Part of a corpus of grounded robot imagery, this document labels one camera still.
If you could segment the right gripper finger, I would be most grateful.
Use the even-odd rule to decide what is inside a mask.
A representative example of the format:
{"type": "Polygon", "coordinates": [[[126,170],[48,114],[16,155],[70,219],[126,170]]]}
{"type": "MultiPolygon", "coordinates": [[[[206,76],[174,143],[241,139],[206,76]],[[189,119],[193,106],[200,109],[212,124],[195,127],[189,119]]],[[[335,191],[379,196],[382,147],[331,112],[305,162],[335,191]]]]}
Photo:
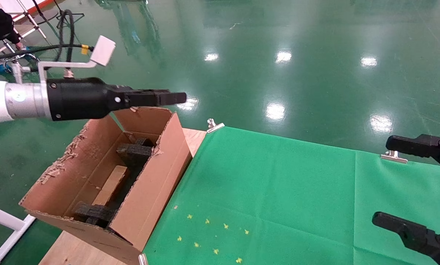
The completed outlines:
{"type": "Polygon", "coordinates": [[[397,135],[390,136],[386,141],[386,149],[422,158],[433,158],[440,164],[440,137],[421,134],[416,138],[397,135]]]}
{"type": "Polygon", "coordinates": [[[434,230],[384,212],[375,212],[372,223],[398,234],[406,248],[429,256],[440,265],[440,234],[434,230]]]}

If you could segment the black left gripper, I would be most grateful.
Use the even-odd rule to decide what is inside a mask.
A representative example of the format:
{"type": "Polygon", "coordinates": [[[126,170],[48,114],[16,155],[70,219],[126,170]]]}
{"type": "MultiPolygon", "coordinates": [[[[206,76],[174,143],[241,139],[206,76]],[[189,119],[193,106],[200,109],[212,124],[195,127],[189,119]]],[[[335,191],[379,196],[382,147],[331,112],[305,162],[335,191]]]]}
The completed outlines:
{"type": "Polygon", "coordinates": [[[53,121],[102,119],[111,112],[110,110],[161,107],[187,101],[185,92],[171,92],[169,89],[133,89],[121,85],[108,86],[95,77],[48,79],[47,92],[53,121]],[[114,99],[108,103],[108,88],[123,95],[124,99],[120,98],[120,102],[114,99]]]}

